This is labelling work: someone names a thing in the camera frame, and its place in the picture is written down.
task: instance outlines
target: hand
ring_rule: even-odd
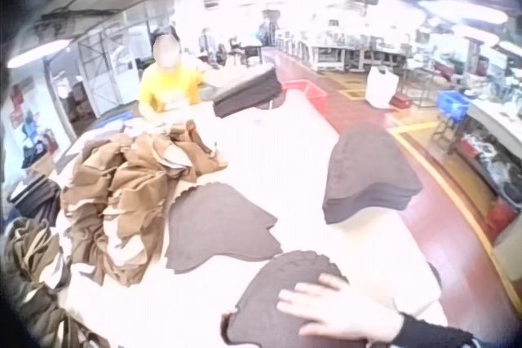
[[[298,283],[295,291],[282,290],[277,309],[312,322],[299,330],[301,336],[325,336],[343,340],[367,338],[391,342],[403,317],[358,293],[333,275],[319,277],[323,285]]]

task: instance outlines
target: plastic bag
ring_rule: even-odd
[[[381,72],[378,67],[372,67],[366,83],[365,98],[375,108],[388,109],[398,84],[399,77],[388,68]]]

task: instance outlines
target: ceiling light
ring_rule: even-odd
[[[479,6],[478,4],[458,0],[421,1],[418,4],[432,13],[453,20],[454,22],[461,19],[483,20],[490,24],[503,24],[507,22],[507,14],[504,11]]]
[[[522,57],[522,48],[518,45],[515,45],[513,42],[500,41],[498,43],[498,46],[500,46],[505,51],[511,52],[517,56]]]
[[[66,48],[71,40],[58,40],[49,42],[48,44],[37,46],[36,48],[24,52],[21,55],[17,55],[9,60],[7,63],[8,68],[18,68],[22,65],[31,63],[34,60],[41,59],[44,56],[52,55],[62,49]]]
[[[485,32],[484,30],[472,28],[465,24],[456,24],[452,27],[453,32],[460,36],[471,40],[483,42],[486,46],[493,46],[498,42],[498,35]]]
[[[375,17],[384,24],[403,30],[416,29],[426,20],[426,13],[401,0],[378,0]]]

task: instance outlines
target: fabric pile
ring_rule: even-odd
[[[38,346],[109,347],[58,307],[55,292],[68,284],[69,269],[48,223],[18,218],[2,240],[3,295]]]
[[[45,175],[32,172],[7,200],[21,216],[54,226],[60,211],[60,187]]]
[[[164,206],[180,179],[224,169],[211,157],[193,121],[170,134],[116,134],[86,144],[62,207],[71,223],[72,263],[93,266],[86,273],[103,284],[105,275],[124,286],[138,284],[161,248]]]
[[[339,223],[372,206],[403,210],[421,190],[417,174],[388,132],[354,126],[339,137],[330,156],[325,221]]]
[[[272,65],[249,68],[249,73],[242,75],[226,90],[219,92],[214,99],[214,112],[224,118],[241,110],[264,104],[275,99],[282,92],[277,80],[276,70]]]
[[[215,255],[265,261],[281,253],[269,229],[277,219],[230,185],[191,187],[169,212],[167,268],[192,271]]]
[[[229,345],[255,344],[262,348],[363,348],[366,341],[340,341],[325,337],[301,337],[304,319],[281,313],[276,304],[282,289],[293,290],[300,282],[316,284],[321,273],[343,277],[326,256],[315,252],[283,253],[254,277],[236,304],[237,313],[224,331]]]

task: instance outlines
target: yellow floor line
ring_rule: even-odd
[[[479,238],[480,243],[484,246],[486,253],[488,254],[491,262],[495,266],[498,275],[500,276],[500,280],[504,285],[504,289],[507,292],[507,296],[510,298],[511,303],[516,308],[516,310],[522,315],[522,302],[520,301],[519,296],[517,295],[515,288],[513,287],[512,282],[507,278],[503,269],[498,264],[497,260],[493,256],[493,247],[489,243],[488,238],[482,231],[482,228],[479,226],[479,223],[475,220],[473,214],[466,207],[462,199],[458,196],[458,194],[451,188],[450,185],[446,182],[446,180],[440,175],[440,173],[431,165],[422,154],[420,154],[406,139],[404,139],[400,134],[407,132],[407,130],[403,130],[406,127],[397,127],[391,128],[388,131],[393,137],[397,139],[397,141],[417,160],[427,171],[428,173],[439,183],[444,192],[448,195],[451,201],[457,206],[458,210],[467,220],[467,223],[471,226],[477,237]]]
[[[354,97],[350,95],[350,93],[346,90],[338,90],[339,93],[341,93],[345,98],[351,100],[351,101],[361,101],[365,99],[365,97]]]
[[[439,124],[438,121],[429,121],[429,122],[421,122],[420,124],[412,124],[410,126],[397,126],[396,128],[391,128],[390,131],[394,131],[398,134],[403,134],[404,132],[413,132],[415,130],[425,130],[427,128],[435,128]]]
[[[390,113],[384,113],[384,116],[386,116],[387,119],[392,120],[393,122],[395,122],[397,124],[397,128],[403,127],[403,126],[407,126],[404,122],[402,122],[398,118],[394,118],[394,116],[391,115]]]

